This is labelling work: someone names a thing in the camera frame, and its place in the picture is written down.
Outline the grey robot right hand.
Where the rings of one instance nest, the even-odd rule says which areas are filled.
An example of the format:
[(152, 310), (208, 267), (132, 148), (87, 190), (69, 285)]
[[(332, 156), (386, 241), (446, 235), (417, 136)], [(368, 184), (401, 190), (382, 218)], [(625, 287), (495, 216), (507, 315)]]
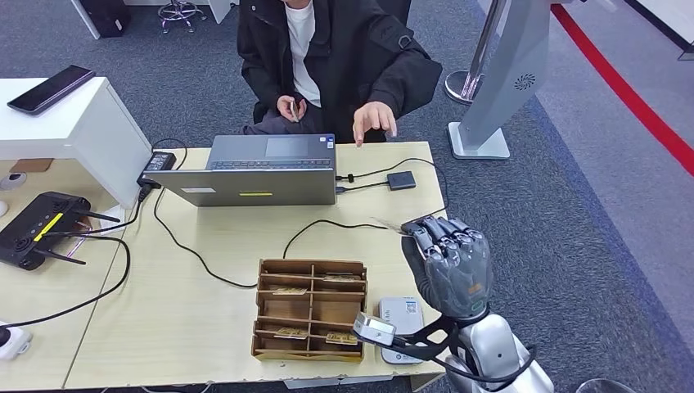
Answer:
[(474, 319), (488, 308), (489, 242), (460, 219), (427, 216), (400, 227), (401, 249), (421, 298), (442, 315)]

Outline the person's left hand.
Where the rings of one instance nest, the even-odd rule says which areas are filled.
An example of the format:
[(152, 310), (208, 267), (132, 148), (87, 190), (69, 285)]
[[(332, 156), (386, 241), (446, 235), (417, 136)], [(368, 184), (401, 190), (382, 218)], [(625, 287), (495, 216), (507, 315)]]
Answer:
[(384, 102), (368, 102), (354, 112), (353, 136), (358, 147), (365, 142), (366, 132), (380, 130), (388, 136), (398, 133), (394, 112)]

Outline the person's right hand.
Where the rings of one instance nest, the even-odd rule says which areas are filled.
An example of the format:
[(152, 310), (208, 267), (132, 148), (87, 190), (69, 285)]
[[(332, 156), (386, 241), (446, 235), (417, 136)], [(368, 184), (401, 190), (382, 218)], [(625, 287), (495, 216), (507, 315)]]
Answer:
[(298, 123), (307, 110), (306, 101), (301, 98), (297, 99), (292, 96), (283, 95), (277, 100), (278, 113), (293, 123)]

